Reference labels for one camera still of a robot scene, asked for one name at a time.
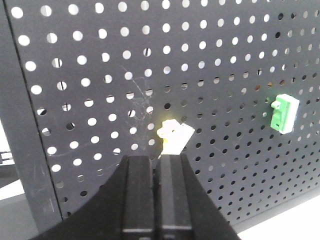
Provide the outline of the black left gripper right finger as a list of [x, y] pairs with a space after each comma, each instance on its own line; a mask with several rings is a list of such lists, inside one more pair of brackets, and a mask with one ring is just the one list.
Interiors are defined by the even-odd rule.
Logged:
[[186, 155], [162, 155], [155, 173], [157, 240], [237, 240]]

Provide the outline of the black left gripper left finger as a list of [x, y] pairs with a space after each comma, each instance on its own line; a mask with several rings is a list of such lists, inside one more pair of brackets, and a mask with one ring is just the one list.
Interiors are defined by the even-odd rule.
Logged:
[[151, 163], [125, 156], [83, 207], [37, 240], [152, 240], [155, 237]]

